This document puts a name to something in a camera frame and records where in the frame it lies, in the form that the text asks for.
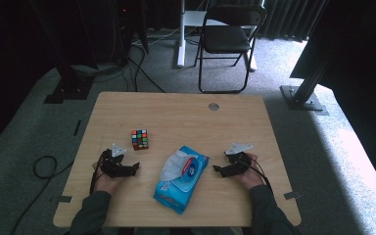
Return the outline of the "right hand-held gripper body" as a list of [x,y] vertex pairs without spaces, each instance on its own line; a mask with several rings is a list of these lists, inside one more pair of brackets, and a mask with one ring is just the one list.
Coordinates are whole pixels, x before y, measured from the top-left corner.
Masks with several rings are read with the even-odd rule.
[[252,148],[252,144],[233,143],[232,146],[224,152],[230,162],[228,170],[230,172],[246,172],[251,166],[251,160],[246,154],[246,151]]

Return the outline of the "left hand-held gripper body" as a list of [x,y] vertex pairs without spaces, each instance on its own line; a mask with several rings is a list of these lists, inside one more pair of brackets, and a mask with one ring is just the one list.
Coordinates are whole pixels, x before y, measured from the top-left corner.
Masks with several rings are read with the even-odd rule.
[[112,148],[105,150],[101,155],[101,170],[110,178],[125,177],[125,169],[121,164],[125,153],[125,149],[113,143]]

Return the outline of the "colourful puzzle cube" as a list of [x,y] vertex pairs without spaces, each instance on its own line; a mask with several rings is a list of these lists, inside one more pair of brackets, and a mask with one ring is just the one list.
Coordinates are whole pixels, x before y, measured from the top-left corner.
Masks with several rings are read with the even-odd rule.
[[133,130],[131,132],[131,144],[135,151],[148,149],[148,131],[146,129]]

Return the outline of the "white wet wipe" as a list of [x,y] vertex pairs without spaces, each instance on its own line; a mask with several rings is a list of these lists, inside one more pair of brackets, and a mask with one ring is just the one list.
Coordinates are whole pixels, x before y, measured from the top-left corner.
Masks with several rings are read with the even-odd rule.
[[164,163],[160,181],[171,181],[182,176],[182,169],[193,155],[188,155],[182,151],[176,151]]

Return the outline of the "blue wet wipes pack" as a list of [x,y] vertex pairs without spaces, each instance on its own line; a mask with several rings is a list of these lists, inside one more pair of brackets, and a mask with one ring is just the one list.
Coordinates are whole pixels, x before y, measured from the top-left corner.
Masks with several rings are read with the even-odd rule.
[[162,205],[179,214],[183,214],[191,200],[203,171],[208,166],[210,158],[187,146],[182,146],[177,151],[193,155],[193,158],[189,159],[183,167],[181,177],[171,181],[159,180],[154,198]]

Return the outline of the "person's right hand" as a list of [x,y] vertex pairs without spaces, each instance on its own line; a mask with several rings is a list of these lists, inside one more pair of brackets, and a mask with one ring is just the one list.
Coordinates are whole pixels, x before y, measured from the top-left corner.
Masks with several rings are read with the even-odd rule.
[[234,179],[246,189],[250,190],[255,186],[263,185],[264,182],[261,175],[258,173],[258,156],[250,153],[248,153],[247,156],[251,159],[251,166],[243,174],[235,175]]

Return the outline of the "person's left hand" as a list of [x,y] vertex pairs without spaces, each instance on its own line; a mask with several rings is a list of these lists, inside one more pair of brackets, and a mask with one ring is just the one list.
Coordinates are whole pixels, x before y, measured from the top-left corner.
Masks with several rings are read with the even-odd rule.
[[92,166],[95,170],[95,178],[91,190],[93,192],[104,191],[113,196],[119,185],[123,182],[124,177],[110,178],[110,176],[106,175],[99,167],[97,167],[96,163]]

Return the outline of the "black stand with base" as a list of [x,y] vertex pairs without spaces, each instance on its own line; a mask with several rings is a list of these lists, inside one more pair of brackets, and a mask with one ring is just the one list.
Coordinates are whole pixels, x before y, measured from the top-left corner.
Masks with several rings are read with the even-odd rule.
[[73,67],[96,69],[92,48],[77,0],[28,0],[37,20],[40,39],[60,80],[45,104],[86,100],[94,76],[80,75]]

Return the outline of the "black folding chair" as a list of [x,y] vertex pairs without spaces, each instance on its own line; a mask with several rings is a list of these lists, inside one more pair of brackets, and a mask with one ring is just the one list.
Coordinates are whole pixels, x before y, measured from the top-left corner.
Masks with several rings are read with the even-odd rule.
[[[259,29],[267,11],[259,5],[219,5],[207,10],[201,26],[194,66],[199,65],[198,88],[204,94],[238,94],[248,85],[252,58]],[[205,90],[203,88],[204,60],[233,60],[235,67],[242,56],[246,62],[243,86],[234,90]]]

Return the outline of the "dark curtain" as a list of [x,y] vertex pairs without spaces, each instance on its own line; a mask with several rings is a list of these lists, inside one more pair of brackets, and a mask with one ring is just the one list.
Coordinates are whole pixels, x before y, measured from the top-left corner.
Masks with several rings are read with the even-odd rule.
[[259,31],[268,39],[310,38],[329,0],[263,0],[266,20]]

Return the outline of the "black hanging cloth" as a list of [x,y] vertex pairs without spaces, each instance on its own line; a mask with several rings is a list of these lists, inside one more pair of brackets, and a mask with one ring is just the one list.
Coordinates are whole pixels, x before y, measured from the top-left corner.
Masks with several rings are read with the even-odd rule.
[[376,169],[376,0],[329,0],[292,76],[319,69]]

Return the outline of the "metal stand with base plate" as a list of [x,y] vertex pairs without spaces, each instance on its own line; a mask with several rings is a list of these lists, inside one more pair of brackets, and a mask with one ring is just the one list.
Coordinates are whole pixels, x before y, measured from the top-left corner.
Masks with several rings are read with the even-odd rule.
[[288,108],[295,111],[315,112],[318,116],[328,116],[329,113],[314,94],[316,85],[321,81],[327,71],[331,59],[331,51],[328,51],[314,74],[303,81],[300,86],[282,85],[280,90]]

